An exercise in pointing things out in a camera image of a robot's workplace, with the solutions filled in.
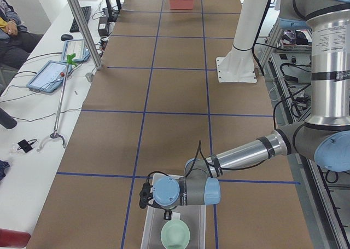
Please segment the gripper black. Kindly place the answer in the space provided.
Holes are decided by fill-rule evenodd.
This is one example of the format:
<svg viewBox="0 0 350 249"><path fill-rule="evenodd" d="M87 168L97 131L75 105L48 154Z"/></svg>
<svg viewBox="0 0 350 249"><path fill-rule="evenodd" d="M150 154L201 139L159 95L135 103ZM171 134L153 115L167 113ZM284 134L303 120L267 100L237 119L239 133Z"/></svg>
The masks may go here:
<svg viewBox="0 0 350 249"><path fill-rule="evenodd" d="M164 220L171 220L172 219L172 211L177 208L177 206L160 206L158 204L155 205L157 209L162 209L164 210Z"/></svg>

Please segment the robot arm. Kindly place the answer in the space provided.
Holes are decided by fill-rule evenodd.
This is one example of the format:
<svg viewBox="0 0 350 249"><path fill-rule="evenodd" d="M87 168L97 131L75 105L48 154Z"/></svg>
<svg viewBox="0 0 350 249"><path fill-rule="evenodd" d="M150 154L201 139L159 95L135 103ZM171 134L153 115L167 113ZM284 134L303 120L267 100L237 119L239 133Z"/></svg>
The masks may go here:
<svg viewBox="0 0 350 249"><path fill-rule="evenodd" d="M349 170L349 0L281 0L280 20L312 30L309 116L217 155L204 157L198 149L182 177L148 176L140 208L162 209L170 220L178 206L216 205L224 171L251 169L277 155L300 154L333 172Z"/></svg>

